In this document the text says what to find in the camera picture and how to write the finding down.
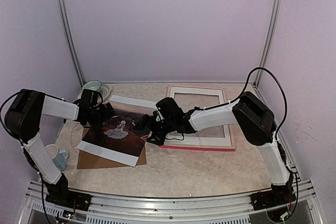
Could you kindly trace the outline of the dark photo with white figure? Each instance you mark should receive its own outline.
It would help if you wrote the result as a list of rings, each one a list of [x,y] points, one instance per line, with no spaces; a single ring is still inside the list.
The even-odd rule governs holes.
[[[109,160],[124,158],[128,163],[136,163],[148,136],[136,136],[132,129],[149,110],[134,106],[114,110],[116,115],[101,127],[90,129],[77,149]]]

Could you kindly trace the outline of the pink wooden picture frame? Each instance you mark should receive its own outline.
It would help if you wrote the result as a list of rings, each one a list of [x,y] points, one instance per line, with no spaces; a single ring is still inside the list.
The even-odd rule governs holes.
[[[207,108],[200,108],[201,109],[200,111],[199,110],[195,111],[194,114],[191,115],[191,126],[194,126],[198,132],[215,126],[222,126],[222,125],[229,126],[230,124],[236,124],[237,121],[232,113],[232,108],[235,105],[235,103],[231,102],[227,106],[223,106],[222,104]]]

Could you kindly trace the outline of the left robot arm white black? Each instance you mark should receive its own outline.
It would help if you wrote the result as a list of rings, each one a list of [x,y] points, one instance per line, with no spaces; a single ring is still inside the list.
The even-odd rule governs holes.
[[[115,115],[115,111],[109,102],[99,103],[99,97],[100,92],[85,89],[80,99],[70,103],[44,92],[22,89],[10,97],[14,101],[1,124],[9,135],[21,143],[28,160],[43,180],[55,185],[62,173],[47,154],[41,139],[41,118],[50,116],[79,122],[84,127],[100,127]]]

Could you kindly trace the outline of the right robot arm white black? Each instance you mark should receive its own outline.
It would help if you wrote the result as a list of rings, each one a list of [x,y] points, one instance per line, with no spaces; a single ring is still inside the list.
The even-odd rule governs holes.
[[[292,184],[293,174],[287,167],[285,150],[277,140],[277,126],[273,112],[254,94],[247,91],[239,98],[210,108],[195,107],[184,112],[173,98],[164,98],[156,105],[152,115],[144,115],[135,130],[149,129],[149,142],[162,146],[171,132],[192,134],[204,129],[238,124],[245,139],[256,146],[276,186],[269,192],[273,205],[281,204],[289,196],[286,184]]]

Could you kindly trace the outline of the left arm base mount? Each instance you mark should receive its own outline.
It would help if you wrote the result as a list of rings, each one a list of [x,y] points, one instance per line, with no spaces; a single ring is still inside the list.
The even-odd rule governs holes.
[[[90,194],[69,190],[68,179],[63,173],[56,184],[44,182],[47,188],[46,201],[73,210],[88,211],[92,196]]]

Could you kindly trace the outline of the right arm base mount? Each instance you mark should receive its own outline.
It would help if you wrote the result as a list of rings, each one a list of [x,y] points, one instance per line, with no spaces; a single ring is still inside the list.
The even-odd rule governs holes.
[[[259,191],[251,194],[251,203],[254,210],[272,208],[295,201],[297,199],[292,186],[293,177],[290,176],[285,185],[271,184],[271,190]]]

